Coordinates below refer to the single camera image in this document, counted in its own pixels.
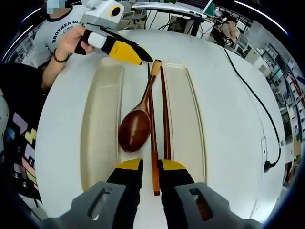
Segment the spoon bowl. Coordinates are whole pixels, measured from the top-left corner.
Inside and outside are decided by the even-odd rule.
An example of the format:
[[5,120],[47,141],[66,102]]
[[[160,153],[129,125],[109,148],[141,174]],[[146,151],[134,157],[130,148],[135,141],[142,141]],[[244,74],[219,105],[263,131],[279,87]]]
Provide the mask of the spoon bowl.
[[119,129],[119,142],[125,152],[137,151],[143,145],[151,131],[150,119],[146,112],[130,112]]

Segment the hand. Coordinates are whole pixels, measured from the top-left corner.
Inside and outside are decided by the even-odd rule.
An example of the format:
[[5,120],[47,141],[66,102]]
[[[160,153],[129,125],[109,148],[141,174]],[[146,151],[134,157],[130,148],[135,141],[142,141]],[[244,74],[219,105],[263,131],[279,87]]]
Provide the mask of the hand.
[[[59,40],[57,47],[58,53],[61,53],[62,55],[67,54],[67,56],[70,53],[74,53],[75,48],[80,41],[81,36],[84,35],[85,31],[85,27],[82,25],[77,25],[66,32]],[[93,47],[86,44],[85,42],[81,42],[81,46],[87,54],[93,52]]]

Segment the office chair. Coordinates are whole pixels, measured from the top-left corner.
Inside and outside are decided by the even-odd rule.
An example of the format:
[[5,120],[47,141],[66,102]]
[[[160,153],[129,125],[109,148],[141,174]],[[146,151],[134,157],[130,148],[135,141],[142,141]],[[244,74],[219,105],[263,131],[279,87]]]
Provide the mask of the office chair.
[[248,45],[249,45],[249,39],[245,37],[243,34],[240,34],[235,44],[234,52],[237,52],[238,48],[240,48],[242,50],[242,53],[244,53],[248,49]]

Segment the black cable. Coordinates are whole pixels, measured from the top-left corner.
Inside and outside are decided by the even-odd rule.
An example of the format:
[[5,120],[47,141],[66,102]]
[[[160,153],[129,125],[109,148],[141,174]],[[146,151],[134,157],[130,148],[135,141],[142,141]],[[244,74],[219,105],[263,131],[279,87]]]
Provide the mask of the black cable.
[[208,28],[208,30],[204,33],[204,34],[207,34],[208,33],[208,31],[211,29],[211,28],[213,28],[213,24],[211,25],[211,27],[210,28]]
[[265,164],[264,164],[264,172],[266,173],[266,172],[269,171],[269,169],[271,169],[272,167],[274,167],[274,166],[277,164],[277,162],[280,160],[280,157],[281,157],[280,138],[279,138],[279,136],[278,136],[278,132],[277,132],[276,127],[275,127],[275,123],[273,122],[273,119],[272,119],[271,115],[269,114],[267,108],[266,108],[265,105],[263,104],[263,102],[262,102],[262,101],[260,100],[260,98],[255,94],[255,92],[254,92],[254,91],[252,90],[252,88],[248,85],[248,83],[243,79],[243,77],[238,73],[237,69],[235,68],[235,66],[234,66],[234,64],[233,64],[233,62],[232,62],[232,60],[231,60],[231,58],[230,58],[230,56],[229,56],[229,54],[228,54],[228,52],[227,52],[227,50],[226,50],[224,47],[223,47],[223,49],[224,49],[224,51],[225,51],[225,53],[226,53],[226,55],[227,55],[227,57],[228,57],[228,59],[229,59],[229,61],[230,61],[230,64],[232,65],[232,67],[233,67],[235,73],[236,73],[236,74],[238,75],[238,77],[243,81],[243,83],[248,87],[248,89],[252,92],[252,94],[254,95],[254,97],[258,100],[258,102],[262,105],[263,109],[266,111],[266,113],[267,113],[267,115],[268,115],[268,117],[269,117],[269,119],[270,119],[270,121],[271,121],[271,123],[272,123],[273,129],[274,129],[274,131],[275,131],[276,139],[277,139],[277,142],[278,142],[278,144],[279,144],[278,158],[277,158],[277,160],[276,160],[274,163],[271,163],[271,162],[268,161],[268,160],[265,161]]
[[153,18],[153,20],[152,20],[152,22],[151,22],[151,25],[149,26],[149,29],[151,29],[151,27],[152,27],[152,24],[153,24],[153,21],[156,19],[156,17],[157,17],[157,14],[158,14],[158,12],[156,12],[156,15],[154,16],[154,18]]
[[167,24],[170,23],[170,21],[171,21],[171,14],[169,13],[169,14],[168,14],[168,22],[167,22]]
[[200,29],[201,29],[201,39],[202,39],[204,33],[203,33],[203,28],[201,26],[201,23],[200,23]]
[[195,23],[195,21],[192,23],[192,25],[190,26],[190,28],[189,28],[189,30],[187,31],[186,34],[189,34],[189,32],[190,32],[191,28],[193,27],[194,23]]
[[163,26],[161,26],[160,28],[158,28],[158,30],[160,30],[160,29],[162,29],[162,28],[165,28],[166,26],[171,26],[172,24],[176,24],[176,23],[178,23],[179,22],[179,19],[177,19],[177,20],[175,20],[175,21],[173,21],[173,22],[171,22],[171,23],[168,23],[168,24],[166,24],[166,25],[163,25]]
[[149,18],[149,16],[150,16],[151,12],[152,12],[152,11],[149,11],[148,16],[146,16],[145,24],[144,24],[144,29],[146,29],[146,23],[147,23],[147,20],[148,20],[148,18]]

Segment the spoon handle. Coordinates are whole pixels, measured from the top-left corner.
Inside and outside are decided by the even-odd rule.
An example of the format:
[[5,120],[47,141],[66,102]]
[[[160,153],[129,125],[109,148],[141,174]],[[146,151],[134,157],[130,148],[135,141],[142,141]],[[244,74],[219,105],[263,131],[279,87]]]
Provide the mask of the spoon handle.
[[154,83],[155,79],[157,78],[157,75],[159,74],[161,65],[162,65],[162,62],[160,60],[155,60],[153,62],[149,81],[147,83],[147,86],[146,86],[146,89],[145,89],[145,92],[141,99],[140,104],[147,104],[149,92],[151,91],[153,83]]

